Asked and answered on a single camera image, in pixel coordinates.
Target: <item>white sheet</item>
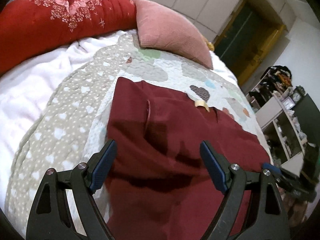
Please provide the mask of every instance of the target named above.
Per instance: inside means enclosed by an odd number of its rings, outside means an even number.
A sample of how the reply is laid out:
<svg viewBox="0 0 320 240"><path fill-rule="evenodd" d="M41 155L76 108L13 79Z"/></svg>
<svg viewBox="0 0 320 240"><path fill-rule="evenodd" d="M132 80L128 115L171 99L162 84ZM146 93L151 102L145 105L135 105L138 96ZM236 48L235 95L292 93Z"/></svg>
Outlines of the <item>white sheet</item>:
<svg viewBox="0 0 320 240"><path fill-rule="evenodd" d="M22 137L44 111L51 94L65 77L90 62L97 50L115 44L122 33L75 41L22 62L0 79L1 209L4 209L14 153ZM235 76L219 57L212 52L211 56L213 72L237 85Z"/></svg>

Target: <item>metal bolt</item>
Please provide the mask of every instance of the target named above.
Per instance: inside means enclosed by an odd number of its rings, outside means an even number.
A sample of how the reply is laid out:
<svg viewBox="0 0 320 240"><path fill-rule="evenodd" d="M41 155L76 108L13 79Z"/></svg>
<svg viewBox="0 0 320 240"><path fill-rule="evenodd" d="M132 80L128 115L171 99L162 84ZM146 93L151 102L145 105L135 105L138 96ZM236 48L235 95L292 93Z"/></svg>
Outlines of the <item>metal bolt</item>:
<svg viewBox="0 0 320 240"><path fill-rule="evenodd" d="M238 164L233 163L233 164L231 164L231 169L237 171L240 169L240 166Z"/></svg>
<svg viewBox="0 0 320 240"><path fill-rule="evenodd" d="M269 176L271 174L271 172L269 170L263 170L263 174L266 176Z"/></svg>
<svg viewBox="0 0 320 240"><path fill-rule="evenodd" d="M47 169L46 174L51 175L54 173L54 168Z"/></svg>
<svg viewBox="0 0 320 240"><path fill-rule="evenodd" d="M79 163L77 167L78 167L78 169L82 170L82 169L84 169L86 166L87 166L86 163Z"/></svg>

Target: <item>clothing tag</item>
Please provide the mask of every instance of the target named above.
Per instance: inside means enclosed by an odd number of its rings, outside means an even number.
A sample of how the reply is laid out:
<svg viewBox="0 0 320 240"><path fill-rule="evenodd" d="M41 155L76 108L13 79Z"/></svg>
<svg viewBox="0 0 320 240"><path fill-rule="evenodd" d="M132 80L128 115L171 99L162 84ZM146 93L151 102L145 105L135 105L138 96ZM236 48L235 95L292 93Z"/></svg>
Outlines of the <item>clothing tag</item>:
<svg viewBox="0 0 320 240"><path fill-rule="evenodd" d="M198 107L198 106L203 106L208 112L210 112L210 109L205 101L203 100L195 101L195 107Z"/></svg>

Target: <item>pillow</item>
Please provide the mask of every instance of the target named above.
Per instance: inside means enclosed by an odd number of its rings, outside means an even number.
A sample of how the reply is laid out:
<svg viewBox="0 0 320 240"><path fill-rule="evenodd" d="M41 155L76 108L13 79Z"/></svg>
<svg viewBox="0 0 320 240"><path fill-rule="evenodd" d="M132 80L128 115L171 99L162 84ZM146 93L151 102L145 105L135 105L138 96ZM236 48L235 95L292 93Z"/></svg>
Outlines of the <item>pillow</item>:
<svg viewBox="0 0 320 240"><path fill-rule="evenodd" d="M0 14L0 74L81 38L136 27L132 0L14 0Z"/></svg>
<svg viewBox="0 0 320 240"><path fill-rule="evenodd" d="M134 2L142 47L167 50L213 69L201 33L183 15L152 1Z"/></svg>

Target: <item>maroon shirt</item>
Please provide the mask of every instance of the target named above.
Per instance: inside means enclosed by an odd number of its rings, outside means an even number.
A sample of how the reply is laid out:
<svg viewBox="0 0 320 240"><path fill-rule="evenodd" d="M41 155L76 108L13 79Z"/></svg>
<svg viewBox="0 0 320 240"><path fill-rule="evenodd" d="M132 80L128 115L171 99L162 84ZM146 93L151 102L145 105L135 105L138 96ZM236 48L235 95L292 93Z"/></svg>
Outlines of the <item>maroon shirt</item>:
<svg viewBox="0 0 320 240"><path fill-rule="evenodd" d="M107 130L118 145L106 181L116 240L202 237L223 199L201 160L203 140L244 170L260 172L269 162L257 137L224 112L145 81L118 79ZM249 198L246 191L231 234L240 231Z"/></svg>

